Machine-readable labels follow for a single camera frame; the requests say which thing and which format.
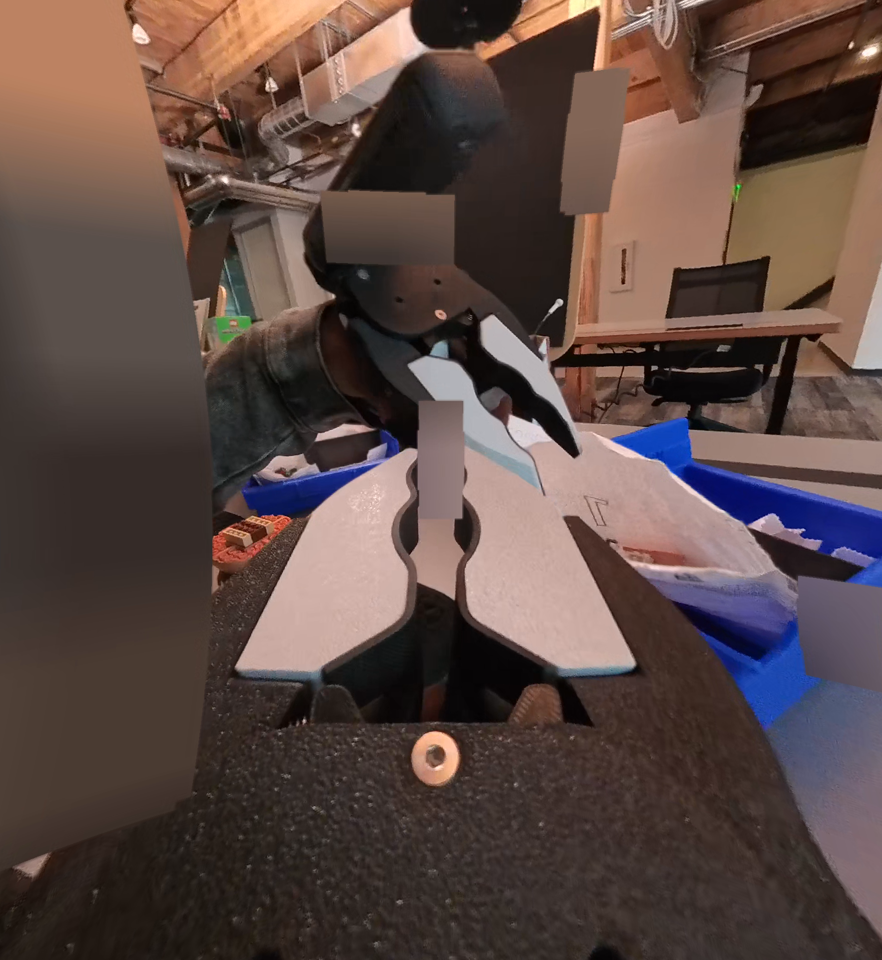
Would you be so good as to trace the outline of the terracotta lego pieces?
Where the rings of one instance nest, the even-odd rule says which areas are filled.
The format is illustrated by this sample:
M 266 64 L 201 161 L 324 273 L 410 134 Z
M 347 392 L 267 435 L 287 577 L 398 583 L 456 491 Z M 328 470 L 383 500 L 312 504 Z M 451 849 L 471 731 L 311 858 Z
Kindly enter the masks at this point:
M 687 566 L 687 558 L 676 551 L 653 549 L 639 546 L 624 545 L 613 539 L 608 540 L 609 546 L 615 549 L 619 556 L 633 565 L 647 565 L 682 568 Z

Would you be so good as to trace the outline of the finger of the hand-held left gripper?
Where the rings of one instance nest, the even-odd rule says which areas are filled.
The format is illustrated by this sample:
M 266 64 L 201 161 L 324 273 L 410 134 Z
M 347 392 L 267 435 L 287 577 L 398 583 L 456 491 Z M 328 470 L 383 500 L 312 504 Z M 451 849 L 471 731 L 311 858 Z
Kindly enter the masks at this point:
M 449 359 L 426 356 L 409 365 L 415 378 L 435 402 L 462 402 L 463 427 L 468 448 L 516 474 L 543 493 L 535 462 L 517 444 L 507 426 L 491 413 L 479 398 L 471 378 Z
M 540 426 L 571 458 L 582 453 L 578 431 L 547 362 L 529 338 L 491 314 L 480 321 L 480 390 L 501 390 L 514 416 Z

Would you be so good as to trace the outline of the black mesh office chair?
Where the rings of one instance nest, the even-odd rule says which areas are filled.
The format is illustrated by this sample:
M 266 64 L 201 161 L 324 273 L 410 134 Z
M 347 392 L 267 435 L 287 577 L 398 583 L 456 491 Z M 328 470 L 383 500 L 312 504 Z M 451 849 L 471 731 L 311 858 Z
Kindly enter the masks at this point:
M 674 270 L 668 320 L 759 313 L 763 310 L 770 258 L 705 268 Z M 779 362 L 783 338 L 731 342 L 680 342 L 655 346 L 663 362 L 644 369 L 642 388 L 654 407 L 683 403 L 691 429 L 738 432 L 704 417 L 707 404 L 745 402 L 762 390 Z

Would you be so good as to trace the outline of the person's left hand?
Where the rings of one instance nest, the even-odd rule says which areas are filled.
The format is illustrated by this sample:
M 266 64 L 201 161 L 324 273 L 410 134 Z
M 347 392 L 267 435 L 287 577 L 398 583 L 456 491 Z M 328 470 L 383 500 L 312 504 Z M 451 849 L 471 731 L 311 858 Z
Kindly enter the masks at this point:
M 363 405 L 371 418 L 390 433 L 402 449 L 414 449 L 418 445 L 419 406 L 393 386 L 380 373 L 365 387 Z

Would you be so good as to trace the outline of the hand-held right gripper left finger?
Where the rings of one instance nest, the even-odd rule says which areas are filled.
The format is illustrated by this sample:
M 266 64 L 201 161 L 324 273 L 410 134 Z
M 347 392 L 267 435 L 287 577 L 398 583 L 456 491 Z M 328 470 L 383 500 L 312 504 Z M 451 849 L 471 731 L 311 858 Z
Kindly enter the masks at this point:
M 411 616 L 416 573 L 398 519 L 413 503 L 408 449 L 354 479 L 307 522 L 234 669 L 319 683 Z

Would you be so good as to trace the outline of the lego flower pot model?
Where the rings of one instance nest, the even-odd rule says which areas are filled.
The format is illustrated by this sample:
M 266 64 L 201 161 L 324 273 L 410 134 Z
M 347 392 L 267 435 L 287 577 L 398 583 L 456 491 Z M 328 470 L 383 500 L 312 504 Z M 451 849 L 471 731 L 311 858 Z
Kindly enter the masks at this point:
M 212 564 L 220 573 L 243 570 L 291 522 L 282 514 L 244 518 L 225 527 L 212 538 Z

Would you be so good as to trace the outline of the white paper bags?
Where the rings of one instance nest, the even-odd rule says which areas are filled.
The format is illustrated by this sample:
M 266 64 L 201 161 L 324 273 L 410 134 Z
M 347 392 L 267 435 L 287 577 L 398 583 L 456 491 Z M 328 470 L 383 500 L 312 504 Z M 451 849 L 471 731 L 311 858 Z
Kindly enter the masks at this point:
M 629 564 L 688 614 L 774 641 L 794 620 L 801 577 L 850 580 L 852 554 L 816 557 L 816 542 L 773 514 L 745 524 L 660 461 L 606 438 L 582 436 L 573 459 L 543 429 L 512 416 L 508 429 L 531 455 L 547 498 L 606 542 L 676 551 L 687 566 Z

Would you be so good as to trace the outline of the black boom pole with ball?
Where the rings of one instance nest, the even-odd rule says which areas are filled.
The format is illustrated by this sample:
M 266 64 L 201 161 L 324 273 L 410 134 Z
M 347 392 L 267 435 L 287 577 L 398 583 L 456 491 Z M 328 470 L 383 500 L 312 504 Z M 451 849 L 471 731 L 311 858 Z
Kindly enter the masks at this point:
M 471 49 L 504 35 L 523 1 L 412 1 L 411 27 L 432 50 Z

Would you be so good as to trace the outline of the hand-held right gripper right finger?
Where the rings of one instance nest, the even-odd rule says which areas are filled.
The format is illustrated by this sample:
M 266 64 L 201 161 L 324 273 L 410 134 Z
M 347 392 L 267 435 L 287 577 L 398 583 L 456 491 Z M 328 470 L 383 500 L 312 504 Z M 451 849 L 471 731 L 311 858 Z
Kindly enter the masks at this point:
M 566 522 L 498 464 L 466 466 L 471 544 L 460 574 L 471 620 L 562 676 L 633 671 L 636 660 Z

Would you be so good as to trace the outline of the light wood office desk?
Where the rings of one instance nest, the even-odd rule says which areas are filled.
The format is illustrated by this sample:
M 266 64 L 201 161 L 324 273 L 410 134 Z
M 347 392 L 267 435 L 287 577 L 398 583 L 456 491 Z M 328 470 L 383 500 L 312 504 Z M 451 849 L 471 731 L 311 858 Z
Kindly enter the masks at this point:
M 774 382 L 765 432 L 783 431 L 802 342 L 817 342 L 841 330 L 842 320 L 821 308 L 807 307 L 719 316 L 668 318 L 656 327 L 616 331 L 581 327 L 572 346 L 552 362 L 574 372 L 586 389 L 585 416 L 593 416 L 595 372 L 642 372 L 640 388 L 654 407 L 681 404 L 695 429 L 737 428 L 704 416 L 705 406 L 746 402 Z

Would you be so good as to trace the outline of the blue plastic bin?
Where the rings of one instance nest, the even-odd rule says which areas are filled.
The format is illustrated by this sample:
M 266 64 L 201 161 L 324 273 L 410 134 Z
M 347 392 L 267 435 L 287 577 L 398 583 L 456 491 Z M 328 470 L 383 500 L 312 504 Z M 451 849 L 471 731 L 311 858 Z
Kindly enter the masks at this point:
M 663 462 L 712 504 L 735 519 L 750 523 L 776 515 L 787 526 L 813 534 L 822 548 L 816 557 L 834 562 L 832 553 L 849 548 L 873 559 L 856 569 L 851 582 L 882 590 L 882 510 L 856 505 L 791 486 L 783 486 L 746 467 L 726 467 L 698 462 L 695 439 L 687 421 L 677 418 L 628 432 L 617 442 L 628 450 Z M 733 676 L 750 707 L 765 728 L 798 702 L 820 680 L 807 675 L 796 622 L 775 640 L 753 638 L 749 633 L 721 627 L 717 617 L 690 613 L 722 663 Z
M 336 430 L 338 428 L 343 429 L 346 433 L 354 430 L 364 429 L 377 430 L 352 424 L 337 427 L 332 430 Z M 286 516 L 293 517 L 311 512 L 338 490 L 344 486 L 347 486 L 349 483 L 359 478 L 363 474 L 368 473 L 376 466 L 379 466 L 383 461 L 390 459 L 399 453 L 398 441 L 386 431 L 377 431 L 382 432 L 387 439 L 387 455 L 383 459 L 379 459 L 374 462 L 365 462 L 361 465 L 359 464 L 354 466 L 353 468 L 345 467 L 341 470 L 338 469 L 337 471 L 330 471 L 329 473 L 321 472 L 317 475 L 279 484 L 262 486 L 255 483 L 252 478 L 242 489 L 242 496 L 247 507 L 256 514 L 260 515 L 284 514 Z

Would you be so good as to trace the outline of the metal ceiling pipes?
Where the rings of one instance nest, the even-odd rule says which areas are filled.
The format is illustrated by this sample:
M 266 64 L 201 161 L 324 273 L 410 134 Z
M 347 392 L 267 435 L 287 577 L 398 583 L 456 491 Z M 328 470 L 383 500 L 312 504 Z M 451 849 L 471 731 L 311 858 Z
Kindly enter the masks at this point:
M 160 149 L 166 170 L 187 179 L 182 199 L 188 209 L 224 202 L 310 211 L 319 203 L 321 182 L 340 167 L 362 126 L 357 118 L 328 126 L 309 117 L 295 98 L 240 129 L 252 135 L 242 139 L 240 157 L 204 146 L 199 133 Z

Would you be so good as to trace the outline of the white ceiling duct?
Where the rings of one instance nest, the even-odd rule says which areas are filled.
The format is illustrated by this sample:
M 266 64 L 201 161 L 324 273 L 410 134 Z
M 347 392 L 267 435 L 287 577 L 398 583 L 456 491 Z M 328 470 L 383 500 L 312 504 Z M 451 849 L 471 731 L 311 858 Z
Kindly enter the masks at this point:
M 400 71 L 427 52 L 409 10 L 383 21 L 303 78 L 306 116 L 327 126 L 345 123 L 383 99 Z

